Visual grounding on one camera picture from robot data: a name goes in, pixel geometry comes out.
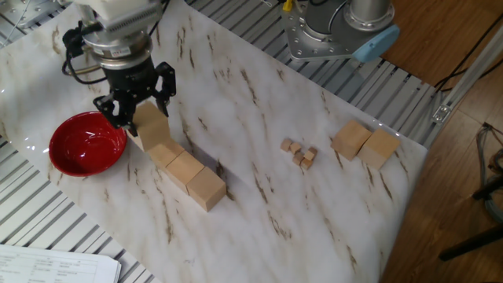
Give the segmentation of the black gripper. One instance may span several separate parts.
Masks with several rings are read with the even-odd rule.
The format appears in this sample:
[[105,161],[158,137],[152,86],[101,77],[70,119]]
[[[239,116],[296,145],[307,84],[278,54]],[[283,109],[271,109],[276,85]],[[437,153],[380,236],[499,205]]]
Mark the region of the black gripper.
[[[136,105],[154,95],[158,109],[168,117],[167,106],[176,95],[175,70],[161,62],[156,70],[152,58],[125,69],[105,68],[104,73],[110,85],[111,93],[96,97],[94,105],[115,129],[123,128],[134,137],[138,135],[133,123]],[[156,84],[161,78],[161,90],[156,91]]]

